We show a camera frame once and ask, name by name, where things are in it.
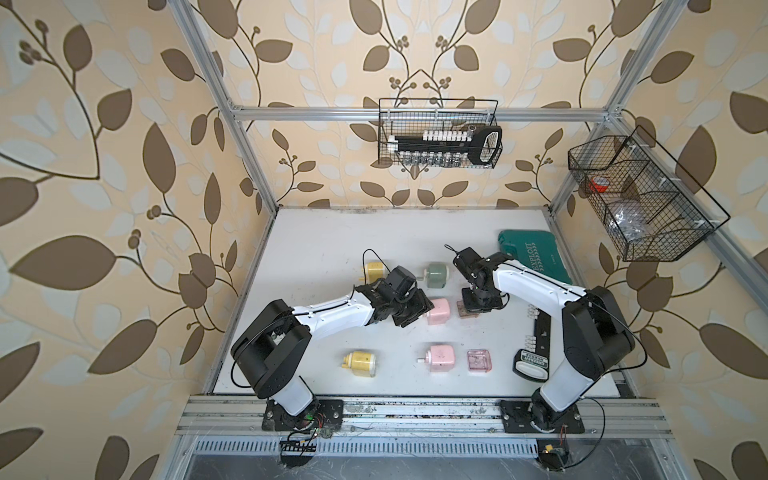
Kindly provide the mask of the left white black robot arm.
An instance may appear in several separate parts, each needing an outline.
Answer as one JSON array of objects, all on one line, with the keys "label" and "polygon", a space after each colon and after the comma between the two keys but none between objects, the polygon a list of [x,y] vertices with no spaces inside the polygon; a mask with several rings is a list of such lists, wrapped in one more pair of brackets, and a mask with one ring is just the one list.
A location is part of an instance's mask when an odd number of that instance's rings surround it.
[{"label": "left white black robot arm", "polygon": [[316,396],[297,374],[313,340],[390,319],[404,328],[434,308],[416,277],[398,266],[338,299],[310,306],[269,302],[230,349],[234,386],[273,401],[291,417],[312,415]]}]

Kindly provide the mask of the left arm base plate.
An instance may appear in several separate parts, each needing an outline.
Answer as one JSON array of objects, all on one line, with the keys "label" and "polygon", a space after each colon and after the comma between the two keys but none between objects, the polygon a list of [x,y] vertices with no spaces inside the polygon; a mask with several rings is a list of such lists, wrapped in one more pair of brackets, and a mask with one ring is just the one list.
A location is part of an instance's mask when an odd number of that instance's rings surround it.
[{"label": "left arm base plate", "polygon": [[300,413],[290,415],[274,400],[266,404],[261,428],[267,432],[309,432],[317,429],[332,436],[342,427],[344,402],[341,399],[314,399]]}]

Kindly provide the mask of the brown pink tray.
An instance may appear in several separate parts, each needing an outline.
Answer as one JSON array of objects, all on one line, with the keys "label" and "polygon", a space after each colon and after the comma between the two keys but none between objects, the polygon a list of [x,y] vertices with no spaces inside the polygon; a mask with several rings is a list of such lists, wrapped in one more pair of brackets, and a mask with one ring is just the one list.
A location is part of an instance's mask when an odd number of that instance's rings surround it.
[{"label": "brown pink tray", "polygon": [[469,311],[463,301],[456,302],[457,314],[461,319],[478,318],[479,313]]}]

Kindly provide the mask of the yellow sharpener top row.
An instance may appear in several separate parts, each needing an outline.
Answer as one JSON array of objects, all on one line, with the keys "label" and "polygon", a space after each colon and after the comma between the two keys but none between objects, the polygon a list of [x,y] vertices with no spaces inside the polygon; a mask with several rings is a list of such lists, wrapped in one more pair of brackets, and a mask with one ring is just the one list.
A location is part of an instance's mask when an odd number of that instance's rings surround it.
[{"label": "yellow sharpener top row", "polygon": [[362,269],[363,275],[360,280],[364,284],[370,284],[376,280],[385,278],[389,272],[388,268],[380,261],[366,262]]}]

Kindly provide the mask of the green pencil sharpener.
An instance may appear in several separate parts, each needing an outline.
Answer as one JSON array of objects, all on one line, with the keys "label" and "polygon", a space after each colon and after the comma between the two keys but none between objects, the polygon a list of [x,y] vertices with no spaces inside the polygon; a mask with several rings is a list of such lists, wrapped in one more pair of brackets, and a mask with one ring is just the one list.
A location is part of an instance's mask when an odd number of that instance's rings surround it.
[{"label": "green pencil sharpener", "polygon": [[449,266],[442,262],[427,264],[418,277],[418,281],[428,289],[442,289],[447,285],[448,279]]}]

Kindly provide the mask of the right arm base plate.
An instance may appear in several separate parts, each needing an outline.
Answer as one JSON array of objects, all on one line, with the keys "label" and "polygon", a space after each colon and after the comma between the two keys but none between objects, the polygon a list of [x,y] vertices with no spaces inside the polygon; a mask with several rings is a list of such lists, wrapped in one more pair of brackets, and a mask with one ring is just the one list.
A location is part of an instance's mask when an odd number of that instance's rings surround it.
[{"label": "right arm base plate", "polygon": [[508,434],[583,434],[581,415],[575,404],[557,412],[545,402],[501,400],[498,403],[505,433]]}]

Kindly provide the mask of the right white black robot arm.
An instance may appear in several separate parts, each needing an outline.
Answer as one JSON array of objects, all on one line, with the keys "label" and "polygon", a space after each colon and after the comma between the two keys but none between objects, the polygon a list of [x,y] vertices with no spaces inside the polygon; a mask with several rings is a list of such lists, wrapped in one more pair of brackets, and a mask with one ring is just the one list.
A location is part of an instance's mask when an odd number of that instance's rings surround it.
[{"label": "right white black robot arm", "polygon": [[455,251],[453,265],[469,283],[462,290],[467,311],[500,310],[502,297],[509,295],[560,325],[564,359],[531,396],[528,418],[539,431],[552,431],[555,422],[636,346],[613,294],[604,287],[566,284],[505,253],[482,257],[471,247]]}]

